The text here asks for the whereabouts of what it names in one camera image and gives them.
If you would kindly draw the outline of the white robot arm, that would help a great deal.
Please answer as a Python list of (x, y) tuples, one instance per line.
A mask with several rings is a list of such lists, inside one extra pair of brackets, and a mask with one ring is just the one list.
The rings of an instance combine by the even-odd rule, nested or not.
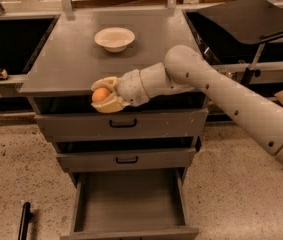
[(101, 113), (119, 112), (157, 96), (197, 89), (283, 165), (283, 107), (219, 73), (188, 46), (172, 47), (162, 63), (121, 77), (106, 77), (91, 86), (94, 93), (102, 88), (108, 90), (105, 97), (92, 97), (92, 106)]

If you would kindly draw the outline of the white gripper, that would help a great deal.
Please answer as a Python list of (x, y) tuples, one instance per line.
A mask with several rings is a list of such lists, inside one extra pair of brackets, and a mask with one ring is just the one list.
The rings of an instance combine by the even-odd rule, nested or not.
[(100, 113), (119, 112), (126, 106), (138, 107), (150, 100), (141, 80), (141, 71), (137, 69), (125, 73), (119, 80), (117, 77), (106, 77), (97, 80), (91, 86), (92, 91), (99, 88), (106, 88), (110, 92), (117, 90), (118, 94), (102, 102), (92, 103)]

